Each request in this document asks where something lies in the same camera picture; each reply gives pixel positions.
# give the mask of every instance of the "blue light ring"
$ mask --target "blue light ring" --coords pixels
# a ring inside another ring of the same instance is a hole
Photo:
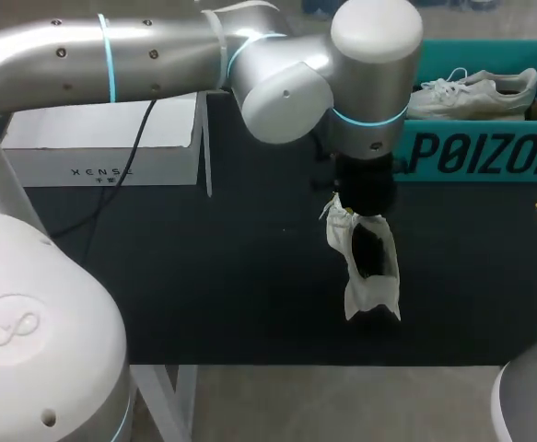
[[[228,78],[229,78],[229,72],[231,71],[231,66],[233,65],[233,62],[235,62],[235,59],[238,57],[238,55],[240,55],[242,53],[242,51],[244,49],[246,49],[248,46],[250,46],[252,43],[254,43],[256,41],[271,39],[271,38],[274,38],[274,37],[287,37],[287,35],[272,33],[272,34],[264,34],[264,35],[262,35],[260,37],[254,38],[254,39],[249,38],[249,39],[245,40],[243,42],[243,44],[241,46],[239,46],[238,49],[233,53],[233,55],[231,56],[231,59],[229,60],[229,63],[228,63]]]
[[[340,113],[336,109],[332,109],[332,111],[333,111],[333,113],[335,113],[338,117],[340,117],[345,122],[349,122],[350,124],[353,124],[355,126],[360,126],[360,127],[379,127],[379,126],[384,126],[386,124],[391,124],[392,122],[396,122],[397,120],[399,120],[407,112],[407,106],[405,106],[405,109],[403,109],[397,115],[395,115],[392,118],[389,118],[388,120],[385,120],[384,122],[359,122],[357,120],[352,120],[351,118],[346,117],[345,115],[343,115],[342,113]]]
[[[114,80],[114,63],[112,62],[111,41],[107,32],[106,18],[99,14],[100,28],[102,29],[102,39],[104,40],[104,52],[106,53],[106,65],[109,71],[109,91],[111,103],[117,100],[117,87]]]

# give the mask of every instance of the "black cable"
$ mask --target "black cable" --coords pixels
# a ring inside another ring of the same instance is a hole
[[[111,201],[117,196],[119,193],[119,190],[121,189],[121,186],[124,183],[124,179],[127,177],[127,174],[129,173],[129,169],[131,168],[131,165],[133,164],[133,160],[135,158],[135,154],[137,153],[137,147],[139,146],[139,142],[141,141],[141,135],[143,135],[143,131],[146,128],[147,120],[149,119],[149,114],[151,113],[152,109],[154,109],[154,106],[156,105],[157,100],[154,99],[149,103],[149,106],[147,106],[146,113],[143,116],[143,119],[141,120],[141,125],[139,126],[139,131],[137,132],[137,137],[135,138],[135,141],[133,143],[133,148],[131,149],[131,154],[129,155],[129,159],[127,159],[127,163],[124,167],[123,173],[121,174],[121,177],[115,184],[115,186],[112,188],[112,192],[109,195],[108,198],[100,199],[98,206],[92,212],[90,215],[85,216],[84,218],[80,219],[76,223],[72,224],[71,226],[68,226],[66,228],[63,228],[57,232],[54,232],[51,234],[52,238],[60,238],[68,233],[73,232],[74,230],[79,229],[86,223],[89,223],[93,219],[98,218],[100,213],[104,210],[104,208],[111,203]]]

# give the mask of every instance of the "white sneaker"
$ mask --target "white sneaker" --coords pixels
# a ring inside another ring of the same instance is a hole
[[[464,71],[465,78],[450,81]],[[524,120],[534,102],[537,72],[526,69],[517,76],[498,76],[480,71],[468,76],[466,69],[452,71],[448,80],[422,83],[409,100],[407,118],[412,120]]]

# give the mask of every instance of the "gray floor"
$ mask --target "gray floor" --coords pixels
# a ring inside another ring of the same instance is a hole
[[[499,369],[201,367],[193,442],[495,442]],[[160,442],[135,408],[133,442]]]

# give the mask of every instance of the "shoelace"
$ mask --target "shoelace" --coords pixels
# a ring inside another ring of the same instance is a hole
[[[464,67],[457,67],[452,71],[452,74],[450,74],[448,79],[445,80],[444,78],[439,78],[436,81],[426,81],[425,83],[422,83],[422,89],[431,89],[432,93],[437,97],[449,97],[450,95],[458,94],[461,90],[468,90],[469,87],[464,84],[463,80],[450,81],[454,74],[459,71],[464,71],[464,78],[469,76],[469,73]]]

